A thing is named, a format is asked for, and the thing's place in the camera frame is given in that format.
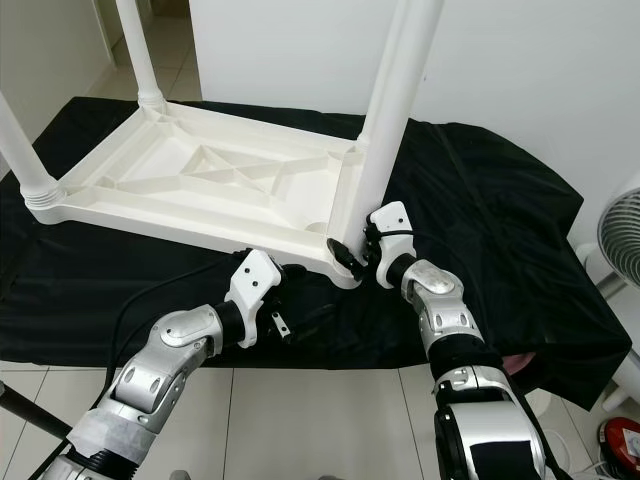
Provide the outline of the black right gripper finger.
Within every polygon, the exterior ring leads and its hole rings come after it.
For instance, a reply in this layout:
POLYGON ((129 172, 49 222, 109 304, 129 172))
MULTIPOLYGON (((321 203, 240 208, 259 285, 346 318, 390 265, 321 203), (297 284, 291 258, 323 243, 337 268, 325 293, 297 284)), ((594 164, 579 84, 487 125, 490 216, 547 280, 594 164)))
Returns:
POLYGON ((353 279, 364 278, 366 266, 357 259, 355 253, 349 250, 346 244, 340 243, 338 239, 328 238, 326 239, 326 247, 332 253, 335 262, 347 270, 353 279))

